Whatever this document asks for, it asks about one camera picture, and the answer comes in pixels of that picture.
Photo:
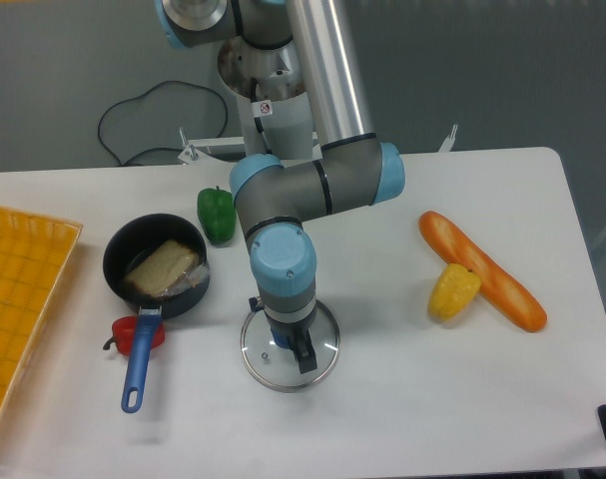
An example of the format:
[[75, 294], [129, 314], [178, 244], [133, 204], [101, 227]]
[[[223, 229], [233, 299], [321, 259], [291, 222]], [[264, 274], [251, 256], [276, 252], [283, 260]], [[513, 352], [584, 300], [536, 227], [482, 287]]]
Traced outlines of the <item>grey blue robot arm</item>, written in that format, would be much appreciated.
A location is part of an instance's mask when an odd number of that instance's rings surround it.
[[378, 140], [342, 1], [160, 1], [181, 48], [221, 42], [219, 74], [248, 103], [230, 187], [275, 342], [317, 370], [316, 255], [307, 221], [398, 197], [397, 148]]

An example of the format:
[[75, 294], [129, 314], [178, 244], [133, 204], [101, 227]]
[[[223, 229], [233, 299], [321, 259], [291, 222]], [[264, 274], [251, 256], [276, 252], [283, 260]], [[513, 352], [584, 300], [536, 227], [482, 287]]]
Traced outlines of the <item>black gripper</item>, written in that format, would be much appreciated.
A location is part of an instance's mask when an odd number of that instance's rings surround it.
[[308, 333], [315, 316], [316, 306], [306, 306], [294, 312], [281, 312], [269, 307], [265, 314], [276, 345], [286, 345], [294, 353], [299, 373], [316, 370], [316, 355]]

